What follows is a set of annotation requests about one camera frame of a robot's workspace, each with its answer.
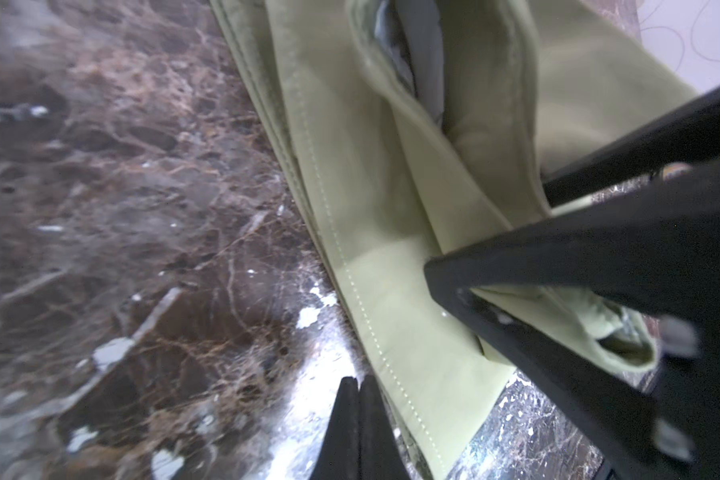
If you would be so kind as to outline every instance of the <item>marble surface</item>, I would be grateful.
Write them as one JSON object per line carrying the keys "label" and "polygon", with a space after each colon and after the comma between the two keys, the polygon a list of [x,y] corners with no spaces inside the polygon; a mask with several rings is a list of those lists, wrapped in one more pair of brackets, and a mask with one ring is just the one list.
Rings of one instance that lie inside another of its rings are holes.
{"label": "marble surface", "polygon": [[[0,0],[0,480],[307,478],[367,372],[209,5]],[[449,477],[599,462],[518,374]]]}

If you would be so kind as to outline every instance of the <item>stitched seam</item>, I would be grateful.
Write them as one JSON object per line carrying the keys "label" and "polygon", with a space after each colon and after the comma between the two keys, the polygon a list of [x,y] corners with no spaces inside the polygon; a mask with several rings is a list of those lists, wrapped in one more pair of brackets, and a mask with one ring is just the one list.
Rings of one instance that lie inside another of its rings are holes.
{"label": "stitched seam", "polygon": [[[234,32],[234,29],[232,28],[232,23],[230,21],[229,14],[226,11],[226,6],[223,2],[220,2],[220,11],[224,15],[224,21],[225,23],[230,27],[229,28],[229,39],[230,41],[235,44],[235,50],[240,52],[240,62],[239,64],[242,64],[242,67],[246,70],[248,73],[248,77],[251,79],[250,85],[247,85],[249,90],[253,90],[256,93],[256,96],[259,97],[259,99],[268,97],[268,98],[274,98],[275,95],[272,92],[272,90],[269,87],[269,84],[267,83],[266,79],[258,79],[258,75],[254,75],[253,70],[250,69],[250,66],[248,64],[248,61],[245,58],[245,54],[243,53],[242,47],[240,42],[238,42],[238,35]],[[259,65],[264,65],[264,62],[261,59],[261,56],[259,55],[259,49],[258,48],[251,48],[250,49],[253,52],[254,59],[258,61]],[[263,84],[264,86],[262,88],[259,88],[258,83]],[[279,128],[276,127],[275,123],[272,122],[272,118],[269,115],[269,109],[264,106],[264,101],[262,103],[262,111],[259,112],[259,114],[264,117],[264,121],[267,122],[272,127],[272,136],[274,137],[275,143],[277,143],[278,149],[282,152],[282,155],[284,157],[287,157],[288,159],[294,158],[294,155],[292,154],[291,148],[285,147],[285,141],[281,139],[280,133],[278,130]],[[282,111],[282,106],[279,105],[277,102],[271,102],[268,101],[268,104],[274,104],[275,105],[275,114],[278,114],[282,116],[283,118],[286,117],[285,112]],[[296,171],[293,168],[293,165],[291,161],[285,160],[279,162],[280,165],[282,165],[286,170],[288,170],[288,173],[291,175],[291,178],[293,178],[293,182],[289,182],[288,186],[291,187],[293,196],[296,197],[299,201],[299,203],[303,204],[304,207],[307,207],[308,202],[305,200],[307,198],[306,192],[302,191],[301,183],[298,181],[299,176],[296,175]]]}
{"label": "stitched seam", "polygon": [[[287,6],[283,5],[284,11],[287,10]],[[434,444],[434,440],[432,439],[432,435],[429,433],[429,430],[427,429],[426,425],[424,424],[424,421],[419,416],[416,408],[413,405],[413,402],[408,397],[408,394],[405,391],[405,388],[403,387],[402,383],[400,383],[400,380],[398,379],[397,375],[395,375],[394,370],[392,368],[392,365],[390,365],[389,360],[384,356],[384,353],[382,352],[382,348],[378,343],[378,339],[376,338],[376,334],[373,331],[373,327],[371,326],[371,320],[368,317],[368,313],[365,311],[365,307],[362,304],[362,299],[360,298],[360,294],[358,292],[358,289],[355,285],[355,281],[352,279],[352,272],[349,269],[349,266],[346,261],[346,257],[344,255],[344,251],[342,250],[342,245],[338,240],[338,235],[336,234],[336,228],[333,221],[333,216],[331,214],[331,209],[328,206],[328,198],[326,196],[326,189],[323,186],[322,178],[320,177],[320,171],[317,166],[317,159],[315,156],[315,149],[314,144],[312,142],[312,134],[310,133],[307,117],[306,117],[306,102],[304,101],[304,96],[301,90],[301,74],[297,68],[298,62],[296,60],[296,39],[293,39],[294,42],[292,42],[292,45],[294,45],[292,48],[289,49],[289,56],[291,59],[291,62],[294,66],[294,72],[296,73],[296,82],[294,83],[294,87],[296,90],[296,94],[298,97],[298,109],[300,110],[300,117],[302,126],[304,127],[305,137],[307,140],[307,149],[309,151],[309,156],[312,159],[312,166],[315,169],[315,175],[317,177],[317,183],[318,188],[320,190],[320,195],[322,197],[323,206],[326,208],[326,215],[328,217],[328,226],[331,229],[331,233],[333,235],[334,242],[336,243],[336,249],[338,250],[339,258],[342,262],[342,267],[344,268],[345,272],[347,273],[347,278],[349,280],[349,284],[352,286],[352,292],[355,293],[355,299],[358,302],[358,305],[360,306],[360,311],[363,314],[363,318],[365,319],[365,325],[368,327],[368,331],[371,333],[371,338],[373,339],[374,345],[376,346],[376,350],[378,351],[379,357],[382,359],[382,362],[384,362],[384,366],[387,367],[389,370],[389,373],[392,375],[392,379],[394,380],[394,383],[398,386],[400,389],[400,392],[403,394],[403,397],[405,398],[405,401],[408,403],[408,407],[411,409],[411,412],[413,413],[414,417],[416,418],[417,422],[421,426],[422,430],[424,431],[424,434],[426,434],[427,438],[429,439],[430,444],[432,444],[432,448],[434,449],[434,454],[438,457],[438,462],[440,463],[440,466],[443,470],[445,470],[445,464],[443,463],[442,456],[440,455],[440,451],[438,450],[438,447]]]}

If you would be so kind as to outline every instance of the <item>folded fabric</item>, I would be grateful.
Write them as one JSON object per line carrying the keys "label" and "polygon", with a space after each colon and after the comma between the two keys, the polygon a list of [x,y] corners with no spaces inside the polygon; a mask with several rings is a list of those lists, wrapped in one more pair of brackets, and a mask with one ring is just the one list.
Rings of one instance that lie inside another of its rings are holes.
{"label": "folded fabric", "polygon": [[[429,298],[424,263],[550,216],[540,169],[692,91],[576,0],[448,0],[438,4],[441,127],[438,96],[416,91],[417,75],[437,91],[426,72],[438,62],[379,41],[381,0],[213,5],[368,360],[444,478],[514,368]],[[403,33],[437,44],[422,18]],[[478,293],[606,370],[655,363],[641,315],[586,290]]]}

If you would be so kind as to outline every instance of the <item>green fabric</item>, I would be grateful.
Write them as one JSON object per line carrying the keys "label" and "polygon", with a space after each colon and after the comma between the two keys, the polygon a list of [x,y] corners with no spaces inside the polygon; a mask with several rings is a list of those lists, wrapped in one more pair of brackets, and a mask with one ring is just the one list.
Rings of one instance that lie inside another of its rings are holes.
{"label": "green fabric", "polygon": [[[575,0],[444,0],[441,130],[374,40],[378,4],[213,3],[368,359],[443,478],[514,368],[430,299],[423,264],[550,216],[540,168],[692,91]],[[637,351],[600,346],[623,326],[620,308],[585,290],[478,293],[606,370],[654,364],[636,312],[624,317],[640,333]]]}

